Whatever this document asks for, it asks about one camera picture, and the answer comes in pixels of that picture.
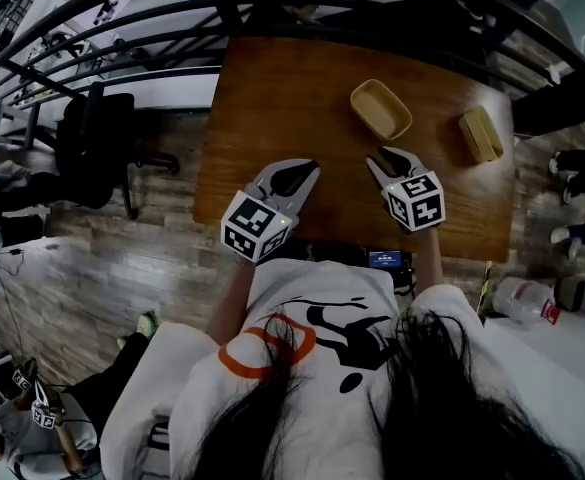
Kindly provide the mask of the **black screen device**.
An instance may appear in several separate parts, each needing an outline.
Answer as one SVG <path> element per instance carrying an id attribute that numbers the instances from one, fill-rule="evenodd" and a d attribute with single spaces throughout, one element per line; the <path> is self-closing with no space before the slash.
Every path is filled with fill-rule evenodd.
<path id="1" fill-rule="evenodd" d="M 374 269 L 401 269 L 403 258 L 400 251 L 369 251 L 369 267 Z"/>

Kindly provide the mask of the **brown wooden table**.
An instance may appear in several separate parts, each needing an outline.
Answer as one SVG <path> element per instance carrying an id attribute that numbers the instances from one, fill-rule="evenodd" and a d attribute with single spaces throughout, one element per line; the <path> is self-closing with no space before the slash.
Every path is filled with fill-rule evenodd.
<path id="1" fill-rule="evenodd" d="M 350 95 L 369 79 L 383 82 L 412 114 L 395 146 L 417 155 L 442 182 L 442 253 L 505 261 L 514 196 L 509 98 L 439 67 L 317 40 L 231 40 L 207 121 L 194 220 L 218 226 L 235 193 L 263 167 L 309 158 L 321 172 L 301 211 L 299 237 L 414 250 L 415 237 L 386 213 L 365 163 L 380 142 L 351 109 Z M 500 137 L 498 160 L 477 163 L 458 125 L 478 105 Z"/>

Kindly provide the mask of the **black metal railing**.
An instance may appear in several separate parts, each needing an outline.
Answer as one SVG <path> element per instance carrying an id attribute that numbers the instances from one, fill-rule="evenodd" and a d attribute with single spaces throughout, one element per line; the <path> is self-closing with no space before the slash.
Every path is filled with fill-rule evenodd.
<path id="1" fill-rule="evenodd" d="M 52 91 L 55 97 L 73 96 L 75 90 L 69 88 L 69 82 L 62 80 L 54 81 L 48 75 L 35 70 L 35 64 L 46 59 L 45 54 L 33 58 L 25 64 L 14 62 L 14 57 L 23 49 L 43 37 L 51 30 L 65 24 L 70 19 L 88 11 L 108 0 L 71 0 L 56 8 L 43 19 L 38 21 L 23 34 L 17 36 L 0 53 L 0 88 L 12 78 L 19 76 L 24 78 L 26 83 L 38 83 L 43 91 Z M 93 27 L 81 32 L 69 39 L 70 44 L 87 40 L 93 36 L 100 35 L 106 31 L 127 26 L 140 21 L 158 18 L 174 13 L 210 8 L 212 16 L 220 21 L 219 25 L 211 27 L 206 21 L 202 21 L 195 27 L 186 28 L 181 32 L 171 32 L 146 36 L 138 40 L 139 45 L 166 42 L 169 40 L 181 40 L 187 38 L 198 38 L 212 36 L 215 39 L 223 37 L 238 36 L 241 34 L 244 23 L 243 16 L 249 12 L 251 5 L 261 4 L 274 0 L 183 0 L 176 3 L 152 7 L 148 10 L 139 11 L 127 17 L 113 19 L 103 25 Z M 574 71 L 585 74 L 585 57 L 576 50 L 568 47 L 559 38 L 543 28 L 540 24 L 531 19 L 519 7 L 509 3 L 507 0 L 462 0 L 464 2 L 475 2 L 485 7 L 487 11 L 498 18 L 514 24 L 515 28 L 527 35 L 554 55 L 565 61 Z M 0 95 L 0 101 L 6 99 L 5 94 Z"/>

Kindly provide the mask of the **yellow black floor tape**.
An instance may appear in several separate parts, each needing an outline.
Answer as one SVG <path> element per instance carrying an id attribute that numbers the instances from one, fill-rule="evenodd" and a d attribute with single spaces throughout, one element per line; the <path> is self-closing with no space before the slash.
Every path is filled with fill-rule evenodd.
<path id="1" fill-rule="evenodd" d="M 493 267 L 493 261 L 488 260 L 485 263 L 485 269 L 484 269 L 483 278 L 482 278 L 482 282 L 481 282 L 479 299 L 478 299 L 478 303 L 476 305 L 476 312 L 478 314 L 481 313 L 483 306 L 484 306 L 484 303 L 486 301 L 487 295 L 488 295 L 492 267 Z"/>

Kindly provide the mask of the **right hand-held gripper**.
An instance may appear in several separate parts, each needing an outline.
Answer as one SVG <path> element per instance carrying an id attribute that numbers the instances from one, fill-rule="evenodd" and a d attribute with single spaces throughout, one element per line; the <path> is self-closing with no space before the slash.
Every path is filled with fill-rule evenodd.
<path id="1" fill-rule="evenodd" d="M 406 150 L 382 146 L 378 152 L 390 165 L 392 175 L 372 156 L 366 157 L 366 165 L 387 201 L 390 215 L 408 232 L 444 222 L 444 192 L 437 175 L 425 172 L 421 160 Z"/>

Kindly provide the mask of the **person's left forearm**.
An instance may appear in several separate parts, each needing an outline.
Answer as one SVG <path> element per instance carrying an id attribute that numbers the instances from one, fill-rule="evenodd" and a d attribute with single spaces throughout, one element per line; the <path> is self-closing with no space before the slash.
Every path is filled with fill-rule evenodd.
<path id="1" fill-rule="evenodd" d="M 245 322 L 255 270 L 256 265 L 248 260 L 240 258 L 235 261 L 226 292 L 205 330 L 219 346 L 234 339 Z"/>

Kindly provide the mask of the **clear plastic jug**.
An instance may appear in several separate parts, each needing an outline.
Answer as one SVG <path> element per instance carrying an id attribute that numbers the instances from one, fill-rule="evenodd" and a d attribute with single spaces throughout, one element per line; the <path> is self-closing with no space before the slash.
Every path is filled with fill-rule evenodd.
<path id="1" fill-rule="evenodd" d="M 492 297 L 492 307 L 525 327 L 541 322 L 554 325 L 561 314 L 552 287 L 516 277 L 506 277 L 500 282 Z"/>

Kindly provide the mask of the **person's right forearm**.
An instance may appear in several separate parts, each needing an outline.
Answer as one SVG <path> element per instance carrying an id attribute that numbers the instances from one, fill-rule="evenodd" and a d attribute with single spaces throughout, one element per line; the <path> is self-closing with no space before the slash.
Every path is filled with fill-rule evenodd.
<path id="1" fill-rule="evenodd" d="M 418 245 L 414 259 L 416 275 L 415 294 L 444 283 L 438 232 L 430 227 L 418 233 Z"/>

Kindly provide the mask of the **person's white printed shirt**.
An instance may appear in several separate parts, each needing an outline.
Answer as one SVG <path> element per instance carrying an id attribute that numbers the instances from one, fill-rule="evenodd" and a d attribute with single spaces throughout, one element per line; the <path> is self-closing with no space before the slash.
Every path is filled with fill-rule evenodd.
<path id="1" fill-rule="evenodd" d="M 226 338 L 162 324 L 101 439 L 106 480 L 518 480 L 524 414 L 463 293 L 275 259 Z"/>

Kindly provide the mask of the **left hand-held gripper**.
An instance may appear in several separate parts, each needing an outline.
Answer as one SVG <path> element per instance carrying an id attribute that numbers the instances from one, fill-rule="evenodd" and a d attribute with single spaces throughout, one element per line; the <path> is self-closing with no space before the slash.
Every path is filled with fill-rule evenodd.
<path id="1" fill-rule="evenodd" d="M 252 263 L 266 258 L 290 237 L 319 175 L 319 164 L 309 159 L 267 165 L 223 215 L 222 244 Z"/>

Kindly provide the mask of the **black office chair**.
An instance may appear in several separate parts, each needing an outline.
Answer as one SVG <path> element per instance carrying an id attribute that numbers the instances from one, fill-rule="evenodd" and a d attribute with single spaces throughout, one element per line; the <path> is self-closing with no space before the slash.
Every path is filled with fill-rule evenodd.
<path id="1" fill-rule="evenodd" d="M 139 210 L 132 205 L 128 167 L 154 166 L 176 174 L 180 163 L 163 152 L 145 152 L 136 130 L 135 99 L 130 93 L 106 95 L 94 82 L 88 93 L 73 98 L 58 122 L 55 163 L 64 194 L 78 205 L 99 209 L 122 192 L 127 218 Z"/>

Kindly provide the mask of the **white side bench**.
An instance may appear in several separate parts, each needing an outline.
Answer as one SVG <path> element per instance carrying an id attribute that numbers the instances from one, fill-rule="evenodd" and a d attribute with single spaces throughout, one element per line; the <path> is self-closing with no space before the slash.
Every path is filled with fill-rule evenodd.
<path id="1" fill-rule="evenodd" d="M 485 324 L 485 336 L 522 405 L 585 469 L 585 319 L 528 328 L 492 319 Z"/>

